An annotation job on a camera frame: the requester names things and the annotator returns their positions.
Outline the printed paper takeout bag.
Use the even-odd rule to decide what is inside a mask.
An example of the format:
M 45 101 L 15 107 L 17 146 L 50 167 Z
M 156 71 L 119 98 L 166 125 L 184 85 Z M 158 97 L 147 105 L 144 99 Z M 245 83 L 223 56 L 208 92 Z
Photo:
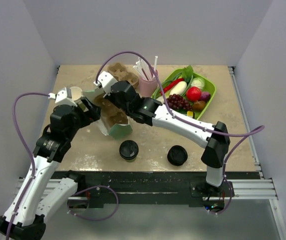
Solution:
M 98 88 L 95 90 L 83 91 L 83 96 L 85 96 L 93 104 L 94 104 L 94 98 L 101 94 L 104 95 L 103 91 Z M 101 118 L 98 121 L 96 121 L 96 124 L 102 134 L 104 134 L 105 136 L 111 136 L 112 138 L 117 140 L 117 139 L 124 138 L 125 136 L 129 135 L 132 132 L 132 126 L 130 124 L 130 120 L 128 116 L 127 116 L 127 119 L 129 122 L 127 125 L 116 124 L 112 126 L 110 129 L 107 129 L 105 127 Z

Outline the black plastic cup lid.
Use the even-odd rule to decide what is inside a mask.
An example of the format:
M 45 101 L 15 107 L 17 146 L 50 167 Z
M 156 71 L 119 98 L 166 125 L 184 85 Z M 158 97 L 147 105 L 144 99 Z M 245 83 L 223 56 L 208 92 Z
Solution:
M 125 140 L 121 143 L 119 147 L 120 156 L 132 157 L 137 156 L 139 152 L 139 147 L 137 143 L 133 140 Z

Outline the green paper coffee cup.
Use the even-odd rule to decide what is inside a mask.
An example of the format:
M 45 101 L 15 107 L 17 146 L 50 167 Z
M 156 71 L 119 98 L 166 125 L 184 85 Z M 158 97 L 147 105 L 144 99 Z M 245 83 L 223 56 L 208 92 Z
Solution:
M 122 159 L 124 159 L 125 161 L 131 163 L 131 162 L 136 160 L 136 156 L 131 156 L 131 157 L 122 156 Z

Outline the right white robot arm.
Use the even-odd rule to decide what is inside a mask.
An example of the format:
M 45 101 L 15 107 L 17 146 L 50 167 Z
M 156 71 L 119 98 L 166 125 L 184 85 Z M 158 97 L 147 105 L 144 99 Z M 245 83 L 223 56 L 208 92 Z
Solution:
M 150 97 L 140 97 L 127 81 L 111 80 L 102 84 L 104 98 L 139 124 L 159 127 L 181 135 L 204 149 L 202 162 L 207 166 L 206 192 L 218 196 L 223 191 L 223 163 L 227 155 L 230 139 L 226 125 L 204 123 L 168 109 Z

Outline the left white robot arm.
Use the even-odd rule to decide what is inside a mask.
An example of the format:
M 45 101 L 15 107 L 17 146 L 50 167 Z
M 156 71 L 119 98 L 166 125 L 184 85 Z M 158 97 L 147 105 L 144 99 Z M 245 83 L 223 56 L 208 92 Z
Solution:
M 82 97 L 75 105 L 61 104 L 53 109 L 32 153 L 32 163 L 9 209 L 0 216 L 0 233 L 14 240 L 40 240 L 46 221 L 68 194 L 81 196 L 86 191 L 83 177 L 75 173 L 64 179 L 54 194 L 42 198 L 53 173 L 71 148 L 77 131 L 98 121 L 101 108 Z

